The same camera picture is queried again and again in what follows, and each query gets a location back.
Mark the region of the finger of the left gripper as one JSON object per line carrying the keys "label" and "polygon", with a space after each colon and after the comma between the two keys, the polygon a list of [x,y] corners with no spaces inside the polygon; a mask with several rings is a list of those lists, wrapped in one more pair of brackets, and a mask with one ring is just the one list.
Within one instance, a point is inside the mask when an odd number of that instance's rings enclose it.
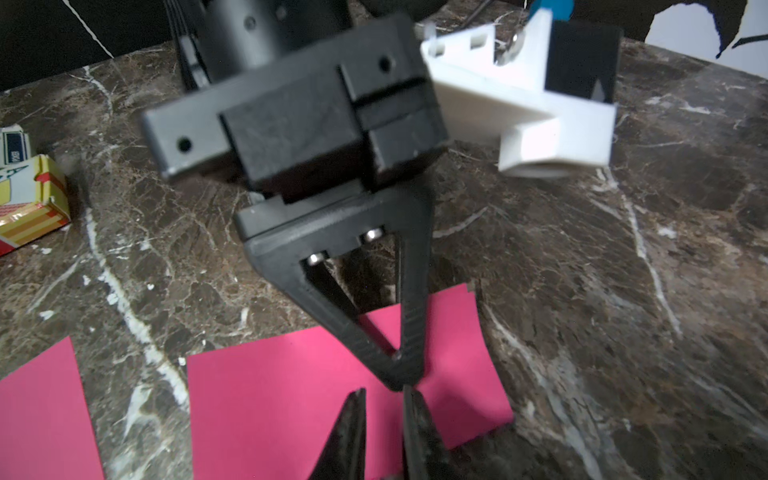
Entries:
{"label": "finger of the left gripper", "polygon": [[[276,196],[234,220],[254,270],[400,391],[425,372],[433,214],[428,182],[410,179],[378,191],[352,181],[294,203]],[[401,307],[394,341],[362,317],[384,300],[385,270],[371,265],[369,250],[386,239]]]}

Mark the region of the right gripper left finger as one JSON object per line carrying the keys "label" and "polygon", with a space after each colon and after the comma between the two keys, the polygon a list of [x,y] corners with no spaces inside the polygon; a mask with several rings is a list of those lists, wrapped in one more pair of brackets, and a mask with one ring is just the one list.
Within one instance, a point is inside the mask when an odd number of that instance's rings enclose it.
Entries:
{"label": "right gripper left finger", "polygon": [[350,393],[309,480],[362,480],[366,455],[366,389]]}

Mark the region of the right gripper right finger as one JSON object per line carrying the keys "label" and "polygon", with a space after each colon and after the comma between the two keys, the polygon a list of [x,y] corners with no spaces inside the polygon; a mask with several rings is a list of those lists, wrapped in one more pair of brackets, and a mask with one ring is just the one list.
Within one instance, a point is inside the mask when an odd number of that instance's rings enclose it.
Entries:
{"label": "right gripper right finger", "polygon": [[405,479],[456,478],[450,452],[434,424],[426,400],[411,386],[403,390],[403,467]]}

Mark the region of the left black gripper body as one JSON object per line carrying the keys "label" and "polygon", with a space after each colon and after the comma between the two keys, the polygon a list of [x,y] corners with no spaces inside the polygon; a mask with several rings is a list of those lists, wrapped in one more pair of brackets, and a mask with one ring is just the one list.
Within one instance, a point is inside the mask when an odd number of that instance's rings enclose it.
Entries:
{"label": "left black gripper body", "polygon": [[412,20],[347,13],[190,13],[186,91],[147,109],[162,176],[218,176],[297,201],[351,180],[418,175],[449,136]]}

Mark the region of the pink square paper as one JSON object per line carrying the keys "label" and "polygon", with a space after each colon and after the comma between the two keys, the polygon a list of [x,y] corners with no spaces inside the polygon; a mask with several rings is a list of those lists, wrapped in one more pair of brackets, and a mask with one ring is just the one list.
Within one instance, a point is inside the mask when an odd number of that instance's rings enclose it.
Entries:
{"label": "pink square paper", "polygon": [[1,477],[104,477],[69,337],[1,380]]}
{"label": "pink square paper", "polygon": [[[305,479],[346,397],[367,400],[365,475],[402,468],[402,396],[325,329],[313,327],[187,360],[193,473],[198,479]],[[455,448],[514,418],[466,285],[429,299],[419,391]]]}

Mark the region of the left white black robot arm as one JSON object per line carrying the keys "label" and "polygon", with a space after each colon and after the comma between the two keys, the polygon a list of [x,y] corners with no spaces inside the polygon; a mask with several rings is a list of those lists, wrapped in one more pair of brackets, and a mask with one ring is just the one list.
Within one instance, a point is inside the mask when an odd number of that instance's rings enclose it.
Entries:
{"label": "left white black robot arm", "polygon": [[[142,113],[161,175],[239,183],[252,268],[393,391],[425,371],[434,195],[449,141],[414,24],[429,7],[344,1],[169,1],[184,94]],[[391,236],[397,347],[360,322],[330,259]]]}

